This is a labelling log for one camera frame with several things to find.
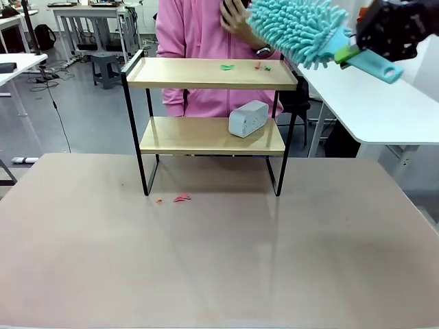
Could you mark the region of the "person left hand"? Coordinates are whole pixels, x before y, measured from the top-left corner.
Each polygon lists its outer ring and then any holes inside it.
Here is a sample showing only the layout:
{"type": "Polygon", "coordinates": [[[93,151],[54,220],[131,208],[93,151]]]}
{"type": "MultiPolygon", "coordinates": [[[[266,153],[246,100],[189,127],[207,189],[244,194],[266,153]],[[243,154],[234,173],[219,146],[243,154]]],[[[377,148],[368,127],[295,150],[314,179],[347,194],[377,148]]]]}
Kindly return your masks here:
{"type": "Polygon", "coordinates": [[[270,49],[265,41],[254,34],[247,23],[250,13],[242,1],[225,0],[219,6],[222,15],[220,23],[229,34],[246,43],[256,53],[262,49],[264,51],[270,49]]]}

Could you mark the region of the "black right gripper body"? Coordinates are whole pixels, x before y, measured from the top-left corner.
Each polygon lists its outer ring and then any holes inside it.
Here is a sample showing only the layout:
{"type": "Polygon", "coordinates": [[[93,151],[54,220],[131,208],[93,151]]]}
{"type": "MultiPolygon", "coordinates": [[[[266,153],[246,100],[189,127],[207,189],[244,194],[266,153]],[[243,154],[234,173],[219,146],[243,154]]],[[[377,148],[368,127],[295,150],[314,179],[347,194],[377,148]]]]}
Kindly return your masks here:
{"type": "Polygon", "coordinates": [[[356,45],[391,62],[415,58],[431,35],[438,35],[437,1],[373,1],[359,10],[356,45]]]}

